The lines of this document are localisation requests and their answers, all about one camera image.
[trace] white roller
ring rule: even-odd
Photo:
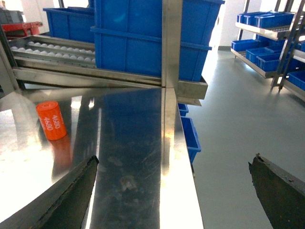
[[[55,56],[56,57],[62,57],[62,54],[61,53],[57,53]]]

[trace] white wall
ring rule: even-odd
[[[41,21],[43,26],[39,28],[40,33],[48,32],[48,18],[42,8],[54,8],[53,0],[21,0],[23,13],[27,22]]]
[[[260,11],[262,0],[251,0],[248,12]],[[223,26],[220,46],[231,46],[231,41],[237,40],[239,29],[235,26],[237,15],[243,13],[244,0],[226,0],[224,4]],[[244,31],[243,39],[252,39],[253,33]]]

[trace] blue plastic bin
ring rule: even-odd
[[[161,38],[92,27],[98,68],[161,77]],[[211,47],[181,43],[179,79],[200,81]]]
[[[267,50],[273,51],[274,53],[282,52],[283,46],[282,45],[275,45],[275,46],[267,46],[265,47]]]
[[[279,26],[290,25],[294,17],[293,13],[276,13],[274,15],[259,15],[257,18],[257,27],[259,28],[272,28]]]
[[[237,15],[237,22],[240,22],[240,23],[243,23],[243,24],[248,24],[248,25],[252,25],[251,24],[251,21],[247,22],[247,20],[249,20],[247,18],[248,17],[253,17],[256,16],[256,15],[259,15],[259,14],[263,14],[263,13],[266,13],[266,12],[251,12],[251,13],[240,13]]]
[[[162,0],[96,0],[98,28],[162,37]],[[208,45],[222,0],[184,0],[181,41]]]
[[[241,52],[247,49],[262,47],[263,44],[265,43],[256,40],[241,40],[241,41],[233,41],[231,48],[237,52]]]
[[[272,54],[274,51],[268,50],[266,48],[256,48],[256,49],[248,49],[246,50],[246,58],[251,61],[252,63],[255,63],[257,65],[258,59],[257,56]]]
[[[305,52],[305,42],[301,43],[301,51]]]
[[[288,75],[291,83],[305,90],[305,71],[291,72]]]
[[[276,46],[276,45],[283,46],[284,43],[285,43],[285,40],[280,40],[280,41],[273,41],[273,40],[270,40],[270,41],[269,41],[269,46]]]
[[[190,162],[192,164],[196,154],[201,151],[198,134],[191,118],[181,117],[181,121]]]
[[[244,21],[247,25],[256,26],[257,18],[256,16],[260,15],[273,15],[275,12],[254,12],[254,13],[246,13],[244,14]]]
[[[189,113],[189,109],[186,104],[178,104],[180,116],[185,117]]]
[[[257,56],[258,62],[257,66],[261,69],[263,69],[265,72],[273,72],[276,71],[280,61],[280,53],[274,53],[270,55],[264,55],[264,56]],[[294,70],[297,67],[301,67],[303,64],[295,59],[292,59],[289,64],[289,70]]]
[[[94,11],[87,8],[44,8],[47,12],[50,36],[94,43],[90,27],[94,25]]]
[[[268,44],[269,44],[269,42],[273,41],[273,40],[263,37],[261,35],[256,35],[255,39],[258,41],[261,41],[261,42],[267,42]]]

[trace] metal shelving rack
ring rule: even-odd
[[[305,26],[305,17],[302,18],[300,30],[296,33],[295,39],[297,41],[299,40],[300,36],[304,34],[305,31],[304,26]],[[305,63],[305,52],[295,49],[295,45],[294,45],[289,59],[292,58]],[[295,94],[297,97],[305,101],[305,91],[299,88],[298,86],[294,85],[293,83],[289,82],[287,76],[287,69],[285,69],[281,82],[278,84],[278,86],[279,86],[279,90],[281,90],[284,87],[293,94]]]
[[[244,13],[247,12],[248,6],[249,6],[250,0],[245,1],[245,7],[244,7]],[[280,6],[281,0],[277,0],[275,11],[278,11]],[[287,0],[285,5],[285,12],[290,12],[292,5],[294,3],[294,0]],[[272,39],[274,41],[278,40],[286,40],[279,58],[279,65],[277,67],[277,70],[274,72],[265,72],[259,67],[257,67],[255,64],[250,62],[245,57],[245,51],[244,52],[236,52],[235,50],[231,49],[231,52],[235,55],[235,57],[242,60],[244,63],[246,63],[248,66],[250,66],[253,70],[255,70],[258,74],[260,74],[264,78],[273,78],[271,87],[280,86],[279,79],[280,77],[283,77],[283,75],[286,74],[286,69],[284,69],[284,64],[286,61],[286,58],[288,56],[288,52],[290,50],[290,46],[292,44],[293,39],[296,37],[296,33],[300,28],[300,19],[303,14],[303,7],[304,7],[305,0],[302,0],[300,3],[300,6],[298,8],[298,11],[295,13],[294,18],[292,20],[292,23],[290,26],[282,26],[282,27],[274,27],[274,28],[268,28],[268,29],[262,29],[255,26],[250,26],[242,23],[236,23],[235,25],[240,29],[238,34],[238,40],[241,40],[242,38],[242,31],[250,31],[253,33],[256,33],[258,35],[267,37],[269,39]]]
[[[93,69],[67,65],[61,62],[51,63],[31,58],[12,55],[5,37],[0,36],[0,85],[5,94],[18,89],[19,82],[69,86],[69,87],[144,87],[173,88],[178,102],[200,105],[204,99],[207,83],[179,80],[180,40],[182,22],[182,0],[163,0],[162,27],[162,77]],[[71,45],[82,49],[94,49],[93,44],[75,42],[47,36],[28,37],[35,42],[49,42],[57,45]]]

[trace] metal post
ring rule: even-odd
[[[63,0],[58,0],[58,3],[60,8],[65,8],[65,5],[63,4]]]
[[[294,4],[294,0],[287,0],[284,12],[291,12],[291,8],[293,4]]]
[[[11,64],[14,65],[16,63],[7,46],[6,37],[0,24],[0,85],[5,95],[19,89],[16,77],[11,68]]]
[[[280,8],[280,5],[281,5],[281,0],[277,0],[274,10],[278,11],[278,9]]]
[[[298,41],[300,36],[302,34],[304,34],[304,26],[305,26],[305,17],[302,18],[302,21],[301,21],[301,24],[300,24],[300,29],[297,31],[296,33],[296,36],[295,36],[295,41]],[[294,42],[293,44],[293,47],[292,47],[292,50],[294,51],[296,46],[297,46],[298,42]],[[290,63],[291,60],[293,59],[294,55],[293,55],[293,51],[291,52],[291,55],[289,56],[289,59],[288,59],[288,62],[287,63]],[[284,81],[285,81],[285,78],[287,76],[287,72],[288,72],[288,67],[289,67],[289,64],[286,64],[286,67],[285,67],[285,70],[283,72],[283,77],[282,77],[282,80],[279,84],[279,89],[281,90],[283,85],[284,85]]]
[[[182,0],[163,0],[162,87],[178,93]]]
[[[244,13],[248,12],[249,3],[250,3],[250,0],[245,0],[245,2],[244,2]],[[243,36],[243,30],[239,29],[237,40],[240,41],[242,39],[242,36]]]
[[[274,78],[272,80],[272,83],[271,83],[272,88],[275,87],[275,86],[278,86],[278,83],[277,83],[278,78],[283,73],[284,64],[285,64],[288,52],[290,50],[292,40],[295,37],[297,28],[299,27],[298,24],[299,24],[299,21],[300,21],[302,12],[303,12],[304,4],[305,4],[305,0],[302,0],[301,3],[300,3],[298,11],[295,13],[294,18],[292,19],[290,29],[289,29],[290,34],[289,34],[288,38],[286,39],[286,41],[284,43],[284,46],[283,46],[283,49],[282,49],[282,52],[281,52],[281,56],[280,56],[280,59],[279,59],[280,63],[277,67],[277,76],[274,76]]]

